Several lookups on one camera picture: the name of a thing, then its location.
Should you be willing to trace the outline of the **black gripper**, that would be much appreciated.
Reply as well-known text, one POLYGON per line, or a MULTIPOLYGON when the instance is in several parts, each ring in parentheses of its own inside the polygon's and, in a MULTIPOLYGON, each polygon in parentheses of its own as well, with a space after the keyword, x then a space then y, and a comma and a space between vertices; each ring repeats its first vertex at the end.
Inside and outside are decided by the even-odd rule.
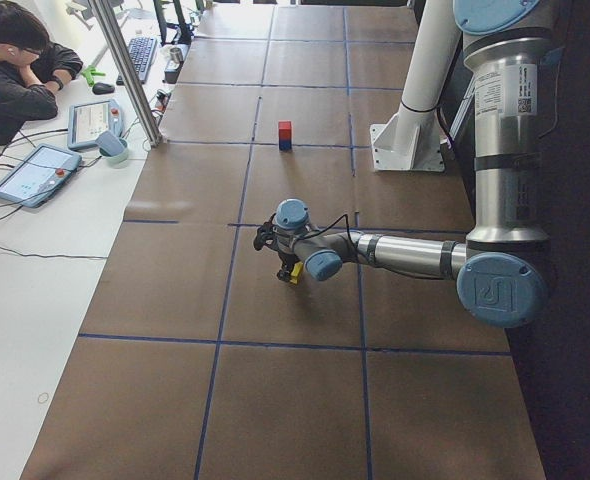
POLYGON ((281 260, 281 269, 277 272, 277 278, 286 283, 294 283, 295 277, 293 276, 293 270, 295 265, 300 263, 301 260, 290 250, 283 250, 279 248, 277 250, 278 256, 281 260))

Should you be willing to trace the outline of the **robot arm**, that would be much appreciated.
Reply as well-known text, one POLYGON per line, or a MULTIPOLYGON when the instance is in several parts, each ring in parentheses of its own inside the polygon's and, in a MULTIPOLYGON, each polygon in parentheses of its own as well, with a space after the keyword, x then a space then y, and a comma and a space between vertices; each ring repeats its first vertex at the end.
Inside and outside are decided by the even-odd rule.
POLYGON ((324 281, 347 262, 425 280, 452 280, 461 304, 499 328, 534 320, 550 291, 549 238, 537 215, 538 73, 553 47, 557 1, 429 1, 424 7, 398 111, 370 128, 379 171, 439 169, 436 110, 448 71, 462 55, 472 74, 475 225, 464 242, 331 233, 308 206, 282 201, 256 233, 256 249, 324 281))

